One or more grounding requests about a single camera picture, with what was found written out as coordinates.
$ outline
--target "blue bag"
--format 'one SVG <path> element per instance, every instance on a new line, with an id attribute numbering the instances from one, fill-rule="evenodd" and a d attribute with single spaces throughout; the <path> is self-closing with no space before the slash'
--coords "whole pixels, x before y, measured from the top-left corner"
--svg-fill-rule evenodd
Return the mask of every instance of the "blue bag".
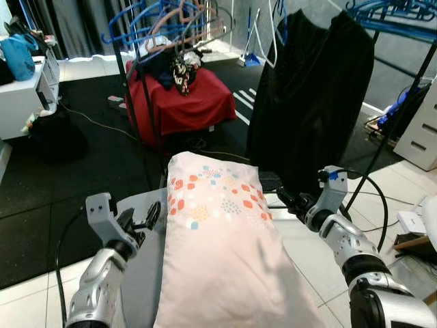
<path id="1" fill-rule="evenodd" d="M 29 80 L 35 72 L 35 63 L 29 50 L 38 49 L 35 38 L 30 34 L 14 34 L 0 41 L 0 46 L 15 79 Z"/>

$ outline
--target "black jacket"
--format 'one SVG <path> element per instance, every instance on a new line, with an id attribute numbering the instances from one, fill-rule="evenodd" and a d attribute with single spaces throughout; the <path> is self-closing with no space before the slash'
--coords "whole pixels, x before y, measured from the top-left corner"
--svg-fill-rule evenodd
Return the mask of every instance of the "black jacket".
<path id="1" fill-rule="evenodd" d="M 278 174 L 290 193 L 318 195 L 318 170 L 338 164 L 358 117 L 373 42 L 345 12 L 326 30 L 299 10 L 288 16 L 286 28 L 285 46 L 276 37 L 275 68 L 266 64 L 261 75 L 247 155 L 261 170 Z M 272 46 L 268 58 L 274 59 Z"/>

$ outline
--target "pink pillowcase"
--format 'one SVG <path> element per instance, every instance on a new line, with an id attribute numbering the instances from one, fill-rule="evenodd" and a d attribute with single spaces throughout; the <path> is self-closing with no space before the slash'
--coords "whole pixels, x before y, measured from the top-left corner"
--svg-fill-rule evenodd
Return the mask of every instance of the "pink pillowcase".
<path id="1" fill-rule="evenodd" d="M 321 327 L 257 168 L 184 152 L 169 164 L 155 327 Z"/>

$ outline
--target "red cloth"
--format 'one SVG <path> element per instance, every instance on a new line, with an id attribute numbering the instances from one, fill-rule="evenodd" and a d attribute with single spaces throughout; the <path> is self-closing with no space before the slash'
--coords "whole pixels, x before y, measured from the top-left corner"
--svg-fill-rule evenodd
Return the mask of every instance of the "red cloth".
<path id="1" fill-rule="evenodd" d="M 127 71 L 131 66 L 131 61 L 126 63 Z M 146 75 L 145 80 L 154 110 L 155 126 L 158 132 L 160 126 L 161 136 L 202 130 L 223 120 L 237 118 L 232 93 L 213 72 L 205 68 L 198 69 L 195 81 L 188 87 L 190 90 L 188 96 L 181 95 L 175 86 L 167 91 L 149 74 Z M 143 84 L 141 80 L 137 81 L 137 72 L 132 75 L 129 89 L 141 139 L 146 144 L 155 147 Z M 128 117 L 132 124 L 129 110 Z"/>

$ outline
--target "white hanger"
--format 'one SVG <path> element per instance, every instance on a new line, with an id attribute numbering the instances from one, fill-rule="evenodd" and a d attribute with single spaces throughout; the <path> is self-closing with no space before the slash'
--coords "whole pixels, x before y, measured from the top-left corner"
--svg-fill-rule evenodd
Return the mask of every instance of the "white hanger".
<path id="1" fill-rule="evenodd" d="M 278 48 L 276 46 L 276 36 L 274 33 L 274 25 L 273 25 L 273 17 L 272 17 L 272 5 L 270 3 L 270 0 L 268 0 L 268 11 L 269 11 L 269 17 L 270 17 L 270 25 L 272 27 L 272 36 L 273 36 L 273 45 L 274 45 L 274 61 L 273 62 L 268 60 L 266 54 L 264 53 L 264 50 L 263 50 L 262 45 L 261 45 L 261 40 L 259 39 L 259 33 L 258 33 L 256 20 L 254 22 L 254 27 L 255 27 L 255 33 L 257 35 L 258 45 L 259 45 L 259 49 L 261 50 L 262 57 L 266 60 L 266 63 L 269 64 L 271 68 L 274 68 L 276 66 L 276 62 L 278 60 Z"/>

